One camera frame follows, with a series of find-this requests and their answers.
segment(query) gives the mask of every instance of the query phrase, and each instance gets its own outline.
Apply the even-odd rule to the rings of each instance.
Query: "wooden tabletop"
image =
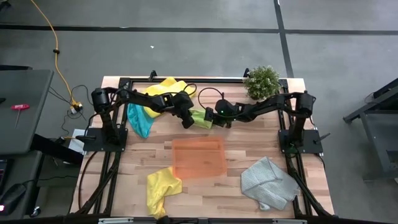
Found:
[[[120,77],[104,77],[102,87],[117,87]],[[305,90],[302,78],[288,78],[289,91]],[[153,83],[135,83],[134,88],[144,90]],[[215,87],[225,92],[225,98],[232,103],[254,103],[246,96],[242,84],[201,83],[199,92],[204,87]],[[216,91],[208,90],[201,94],[204,106],[214,108],[220,99]],[[194,108],[200,108],[197,97],[192,99]],[[101,120],[93,120],[94,127],[101,127]],[[308,121],[306,129],[313,126]],[[293,206],[289,203],[285,210],[262,212],[255,200],[241,193],[241,173],[260,158],[267,156],[281,169],[286,170],[284,156],[280,153],[277,132],[279,128],[277,112],[258,116],[250,123],[234,122],[231,129],[213,127],[211,130],[192,126],[184,129],[181,120],[170,114],[163,114],[155,119],[147,139],[140,138],[127,124],[129,136],[127,146],[119,165],[119,173],[114,193],[111,215],[146,217],[146,178],[147,175],[172,165],[171,142],[173,139],[200,136],[222,136],[224,138],[225,157],[228,171],[225,175],[207,179],[183,181],[183,192],[166,197],[166,213],[171,217],[208,217],[208,218],[293,218]],[[85,156],[81,170],[90,154]],[[84,203],[98,185],[104,153],[99,152],[90,162],[82,183],[82,203]],[[322,162],[314,155],[302,154],[308,188],[326,211],[333,213],[329,188]],[[77,210],[77,189],[75,190],[71,212]],[[108,194],[104,191],[103,206]],[[302,196],[299,196],[300,208],[304,212]]]

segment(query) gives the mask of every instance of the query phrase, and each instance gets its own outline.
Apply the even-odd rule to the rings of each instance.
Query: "potted plant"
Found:
[[[248,73],[249,78],[243,80],[248,96],[260,100],[275,95],[279,90],[279,74],[271,66],[258,66]]]

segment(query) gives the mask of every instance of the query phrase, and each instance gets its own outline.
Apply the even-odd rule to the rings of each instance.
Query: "gray floor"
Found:
[[[280,0],[286,29],[398,30],[395,0]],[[0,23],[45,25],[30,1],[11,1]],[[60,26],[212,27],[277,29],[273,0],[120,0],[44,1],[37,3]],[[104,75],[240,77],[246,67],[272,65],[287,77],[279,34],[183,32],[57,32],[60,68],[71,86],[100,86]],[[363,105],[370,92],[398,77],[398,35],[287,35],[294,77],[304,78],[317,97],[314,122],[323,141],[326,175],[337,215],[396,223],[398,184],[367,183],[362,176],[377,165],[360,121],[342,117]],[[53,35],[49,31],[0,30],[0,63],[54,69]],[[67,91],[55,77],[52,86]],[[76,99],[88,106],[84,89]],[[46,137],[60,129],[68,105],[49,95],[37,129]],[[65,128],[84,128],[83,119],[67,118]],[[46,212],[66,213],[67,192],[61,186],[43,193]],[[46,200],[46,195],[59,195]]]

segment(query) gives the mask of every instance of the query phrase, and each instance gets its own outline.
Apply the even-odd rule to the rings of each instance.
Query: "yellow cloth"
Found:
[[[164,197],[182,192],[182,181],[173,176],[171,167],[161,169],[147,176],[147,206],[149,215],[156,219],[166,215]]]
[[[167,77],[164,81],[162,81],[160,84],[156,85],[151,85],[150,87],[147,87],[143,93],[148,93],[149,96],[154,96],[154,95],[160,95],[162,93],[178,93],[182,91],[187,84],[184,81],[179,81],[177,82],[173,77]],[[188,94],[191,94],[193,91],[195,91],[195,88],[188,86],[185,91]],[[160,115],[160,113],[156,113],[155,111],[151,110],[148,107],[144,107],[145,112],[151,117],[151,118],[156,118],[157,116]]]

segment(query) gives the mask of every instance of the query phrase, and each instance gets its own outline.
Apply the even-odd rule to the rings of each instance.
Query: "translucent orange container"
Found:
[[[175,139],[172,150],[173,175],[180,179],[213,177],[226,172],[221,137]]]

